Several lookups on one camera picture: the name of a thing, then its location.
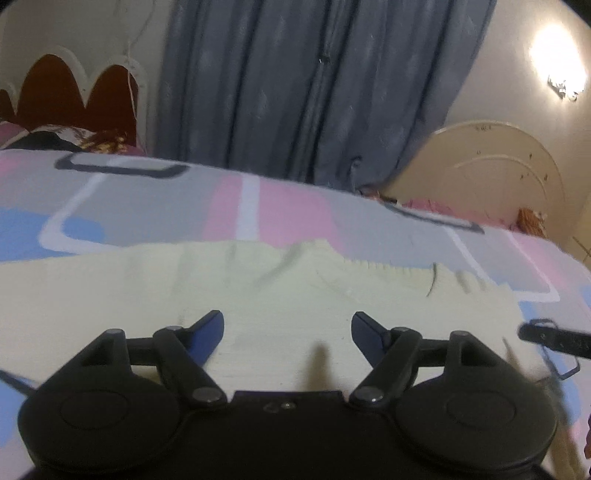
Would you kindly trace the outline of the cream knit sweater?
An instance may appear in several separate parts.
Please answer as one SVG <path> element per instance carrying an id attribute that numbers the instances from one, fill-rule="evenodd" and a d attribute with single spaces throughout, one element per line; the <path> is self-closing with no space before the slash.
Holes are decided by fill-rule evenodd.
<path id="1" fill-rule="evenodd" d="M 547 373 L 518 326 L 549 318 L 590 327 L 590 275 L 546 242 L 488 261 L 458 255 L 353 260 L 325 241 L 143 244 L 1 267 L 1 367 L 45 381 L 101 332 L 186 327 L 211 310 L 225 333 L 208 369 L 228 392 L 352 390 L 369 370 L 349 337 L 356 311 L 431 338 L 467 330 L 528 376 Z"/>

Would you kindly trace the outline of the orange floral pillow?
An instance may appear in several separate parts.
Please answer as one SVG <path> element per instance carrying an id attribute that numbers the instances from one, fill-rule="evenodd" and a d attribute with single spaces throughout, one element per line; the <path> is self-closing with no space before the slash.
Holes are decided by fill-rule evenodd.
<path id="1" fill-rule="evenodd" d="M 516 220 L 517 228 L 524 234 L 546 238 L 545 215 L 529 208 L 521 208 Z"/>

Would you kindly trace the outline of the patterned grey pink bedsheet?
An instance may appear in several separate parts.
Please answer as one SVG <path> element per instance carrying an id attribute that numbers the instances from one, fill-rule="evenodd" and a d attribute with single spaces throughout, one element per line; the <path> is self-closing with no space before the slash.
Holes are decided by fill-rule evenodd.
<path id="1" fill-rule="evenodd" d="M 5 262 L 142 243 L 328 241 L 342 255 L 403 267 L 442 264 L 512 288 L 526 320 L 590 327 L 590 273 L 555 244 L 324 188 L 146 157 L 1 154 Z"/>

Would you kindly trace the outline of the red scalloped headboard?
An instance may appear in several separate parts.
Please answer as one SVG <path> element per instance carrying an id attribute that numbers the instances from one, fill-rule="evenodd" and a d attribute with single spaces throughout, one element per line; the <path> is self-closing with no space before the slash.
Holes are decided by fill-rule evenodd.
<path id="1" fill-rule="evenodd" d="M 33 131 L 56 125 L 116 133 L 141 146 L 146 133 L 148 81 L 129 55 L 113 55 L 87 73 L 62 46 L 43 51 L 15 87 L 1 80 L 1 119 Z"/>

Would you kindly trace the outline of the blue grey curtain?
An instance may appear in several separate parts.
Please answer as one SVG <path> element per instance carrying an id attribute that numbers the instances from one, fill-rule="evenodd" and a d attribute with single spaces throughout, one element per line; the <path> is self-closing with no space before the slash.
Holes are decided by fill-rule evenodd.
<path id="1" fill-rule="evenodd" d="M 158 156 L 355 191 L 445 122 L 492 1 L 179 1 Z"/>

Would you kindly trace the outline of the wall lamp fixture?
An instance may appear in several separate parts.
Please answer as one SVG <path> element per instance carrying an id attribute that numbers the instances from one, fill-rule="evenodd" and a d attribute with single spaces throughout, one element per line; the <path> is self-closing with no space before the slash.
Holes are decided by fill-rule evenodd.
<path id="1" fill-rule="evenodd" d="M 579 93 L 565 79 L 549 77 L 547 79 L 547 85 L 561 100 L 567 99 L 570 102 L 576 102 L 578 100 Z"/>

